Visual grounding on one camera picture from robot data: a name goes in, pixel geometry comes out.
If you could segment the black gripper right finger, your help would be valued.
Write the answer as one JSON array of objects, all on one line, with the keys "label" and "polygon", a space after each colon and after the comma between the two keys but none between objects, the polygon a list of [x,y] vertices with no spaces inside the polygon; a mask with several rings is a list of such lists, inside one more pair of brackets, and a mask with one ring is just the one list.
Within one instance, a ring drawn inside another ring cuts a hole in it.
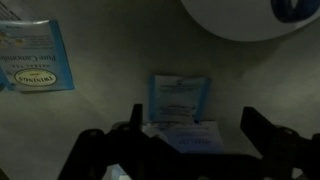
[{"label": "black gripper right finger", "polygon": [[261,155],[264,155],[276,127],[254,107],[244,107],[240,128]]}]

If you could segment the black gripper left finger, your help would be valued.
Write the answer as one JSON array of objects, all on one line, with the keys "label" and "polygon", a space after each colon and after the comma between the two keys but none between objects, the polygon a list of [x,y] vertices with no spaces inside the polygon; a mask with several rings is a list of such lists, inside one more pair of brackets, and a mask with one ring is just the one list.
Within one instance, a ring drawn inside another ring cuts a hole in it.
[{"label": "black gripper left finger", "polygon": [[131,130],[140,131],[143,122],[143,105],[135,104],[131,113],[129,126]]}]

